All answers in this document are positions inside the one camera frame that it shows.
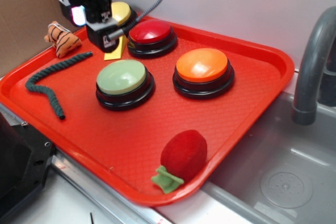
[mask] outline plastic tray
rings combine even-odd
[[[0,81],[0,102],[33,125],[56,146],[133,202],[160,206],[197,191],[217,165],[272,103],[292,78],[294,65],[274,48],[171,24],[178,46],[156,59],[138,59],[153,74],[156,90],[145,104],[130,111],[102,108],[96,99],[96,77],[114,61],[87,39],[85,28],[77,32],[83,45],[58,59],[49,48],[14,69]],[[224,95],[191,100],[177,94],[172,83],[174,67],[185,52],[211,47],[223,51],[235,70],[235,83]],[[38,84],[52,88],[66,119],[61,121],[43,94],[26,90],[25,83],[37,71],[70,56],[92,51],[93,56]],[[122,59],[129,59],[127,48]],[[207,164],[188,184],[163,194],[151,182],[160,165],[161,151],[176,134],[195,129],[207,140]]]

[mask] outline sink drain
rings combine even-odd
[[[282,208],[303,206],[313,193],[310,179],[287,166],[269,170],[261,178],[260,189],[269,202]]]

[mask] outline yellow block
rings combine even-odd
[[[119,38],[119,45],[113,52],[105,53],[104,60],[116,60],[121,59],[122,53],[124,52],[124,48],[126,46],[127,38],[125,35]]]

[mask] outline red strawberry toy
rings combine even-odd
[[[161,166],[152,181],[165,194],[188,183],[206,163],[207,144],[196,130],[188,130],[174,136],[161,153]]]

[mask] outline tray rim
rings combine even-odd
[[[243,137],[246,131],[254,124],[254,122],[262,115],[262,113],[268,108],[268,106],[273,102],[273,100],[279,95],[279,93],[283,90],[286,84],[291,80],[295,67],[291,58],[284,53],[283,51],[264,46],[261,44],[257,44],[254,42],[249,42],[241,39],[236,39],[232,37],[228,37],[225,35],[220,35],[216,33],[212,33],[209,31],[204,31],[192,27],[187,27],[184,25],[179,25],[175,23],[171,23],[174,31],[177,36],[186,40],[190,40],[193,42],[197,42],[200,44],[206,44],[208,46],[213,46],[217,49],[225,50],[225,47],[230,45],[230,52],[234,52],[236,54],[244,55],[244,51],[249,52],[257,52],[254,54],[256,57],[250,57],[257,60],[261,60],[264,62],[268,62],[271,65],[275,66],[280,73],[280,80],[277,82],[275,87],[271,92],[267,93],[265,97],[259,101],[259,104],[256,108],[254,108],[251,114],[245,118],[243,123],[233,132],[233,134],[226,140],[225,145],[223,145],[214,156],[207,162],[206,166],[202,169],[202,171],[196,175],[196,177],[185,185],[182,189],[178,189],[170,194],[166,195],[147,195],[139,192],[135,187],[127,183],[125,180],[121,179],[118,175],[108,172],[106,169],[102,167],[101,164],[95,162],[91,159],[82,160],[82,158],[74,158],[78,157],[78,153],[81,153],[81,149],[77,147],[75,144],[63,140],[65,145],[71,149],[71,151],[62,150],[70,158],[73,158],[76,162],[82,165],[84,168],[88,169],[90,172],[95,174],[102,181],[112,181],[113,188],[125,196],[127,199],[136,202],[138,204],[146,205],[146,206],[162,206],[168,205],[177,201],[184,199],[187,196],[192,195],[207,180],[210,174],[214,171],[214,169],[221,163],[221,161],[225,158],[225,156],[230,152],[230,150],[239,142],[239,139]],[[82,28],[75,32],[75,34],[81,38],[86,38],[86,28]],[[17,114],[20,118],[27,121],[29,124],[36,127],[39,131],[45,134],[51,140],[57,139],[62,143],[62,135],[55,132],[52,129],[49,129],[46,125],[41,125],[41,121],[38,120],[33,114],[26,111],[24,108],[19,106],[19,104],[15,104],[12,102],[8,96],[11,86],[13,83],[17,83],[22,78],[36,71],[36,66],[41,66],[41,64],[46,64],[53,60],[55,57],[48,56],[48,52],[53,50],[51,47],[34,56],[27,62],[23,63],[19,67],[10,71],[7,75],[0,80],[0,103],[5,105],[12,112]],[[29,70],[29,74],[23,74],[24,70],[27,72]]]

